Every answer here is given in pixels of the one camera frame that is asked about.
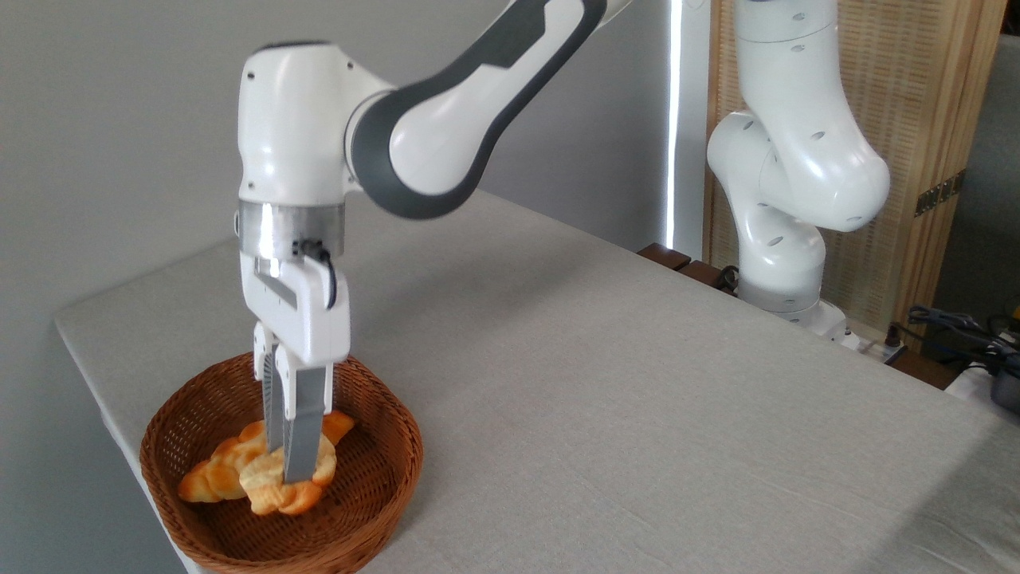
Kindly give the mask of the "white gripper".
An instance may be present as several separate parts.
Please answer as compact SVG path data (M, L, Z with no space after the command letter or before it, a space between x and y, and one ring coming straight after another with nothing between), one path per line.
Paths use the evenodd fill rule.
M310 257L278 262L276 277L258 273L258 259L243 252L239 258L245 305L259 320L253 370L261 384L266 453L283 454L285 484L309 481L322 419L332 411L328 363L343 362L351 349L346 278Z

